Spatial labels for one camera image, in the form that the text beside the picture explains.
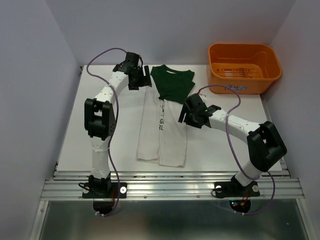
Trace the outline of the white and green t-shirt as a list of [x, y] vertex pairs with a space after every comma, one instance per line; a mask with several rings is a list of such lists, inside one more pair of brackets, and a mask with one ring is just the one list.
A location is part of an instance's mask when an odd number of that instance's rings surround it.
[[165, 167], [182, 168], [187, 157], [187, 126], [178, 119], [184, 100], [193, 90], [195, 73], [165, 64], [151, 69], [146, 87], [137, 160]]

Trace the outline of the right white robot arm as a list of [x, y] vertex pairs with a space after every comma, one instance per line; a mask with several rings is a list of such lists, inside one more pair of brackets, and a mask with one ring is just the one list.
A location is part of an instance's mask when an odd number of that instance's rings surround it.
[[[178, 122], [186, 125], [224, 131], [227, 136], [231, 153], [239, 168], [230, 182], [231, 192], [242, 195], [248, 190], [248, 185], [257, 180], [274, 166], [288, 150], [276, 126], [271, 121], [257, 123], [248, 121], [223, 110], [216, 105], [206, 106], [205, 103], [184, 103]], [[249, 160], [241, 165], [232, 146], [231, 136], [247, 145]]]

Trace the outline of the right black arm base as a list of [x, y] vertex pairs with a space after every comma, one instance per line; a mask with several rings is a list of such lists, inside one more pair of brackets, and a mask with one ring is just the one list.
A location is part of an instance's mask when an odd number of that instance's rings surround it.
[[255, 180], [249, 180], [249, 183], [243, 186], [235, 176], [229, 181], [216, 181], [211, 190], [211, 195], [218, 199], [224, 198], [242, 198], [242, 197], [259, 197], [260, 189]]

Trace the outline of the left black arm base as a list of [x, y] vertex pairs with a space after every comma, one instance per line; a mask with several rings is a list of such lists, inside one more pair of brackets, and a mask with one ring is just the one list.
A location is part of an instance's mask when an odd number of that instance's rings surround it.
[[90, 175], [88, 182], [80, 182], [84, 199], [125, 199], [128, 184], [126, 182], [112, 182], [110, 175], [107, 178], [95, 178]]

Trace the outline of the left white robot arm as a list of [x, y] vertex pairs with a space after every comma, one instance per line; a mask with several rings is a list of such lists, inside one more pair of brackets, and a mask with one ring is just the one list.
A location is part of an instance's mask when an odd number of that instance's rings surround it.
[[98, 180], [94, 185], [95, 193], [100, 197], [106, 197], [111, 193], [111, 184], [105, 181], [109, 180], [111, 175], [110, 141], [116, 130], [119, 116], [118, 113], [114, 113], [114, 106], [119, 106], [118, 97], [125, 88], [138, 90], [152, 85], [150, 69], [147, 65], [141, 67], [117, 64], [108, 80], [91, 73], [89, 69], [87, 73], [106, 83], [94, 98], [87, 98], [84, 102], [84, 128], [90, 138], [92, 153], [92, 169], [89, 178]]

